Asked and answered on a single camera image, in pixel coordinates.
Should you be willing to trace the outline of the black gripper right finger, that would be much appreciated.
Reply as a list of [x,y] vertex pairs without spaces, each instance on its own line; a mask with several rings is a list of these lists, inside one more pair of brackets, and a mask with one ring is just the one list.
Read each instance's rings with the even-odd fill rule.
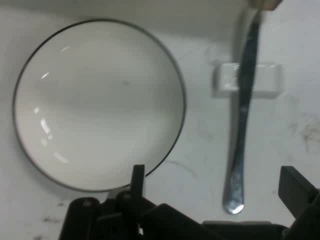
[[320,190],[293,166],[282,166],[278,196],[294,217],[285,230],[284,240],[318,240],[320,238]]

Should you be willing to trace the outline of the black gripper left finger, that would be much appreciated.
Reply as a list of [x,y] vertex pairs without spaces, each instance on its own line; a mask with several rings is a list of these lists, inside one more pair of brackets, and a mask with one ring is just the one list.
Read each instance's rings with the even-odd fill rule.
[[145,166],[134,165],[129,189],[99,202],[93,197],[73,200],[68,207],[60,240],[140,240],[142,215],[155,207],[143,197]]

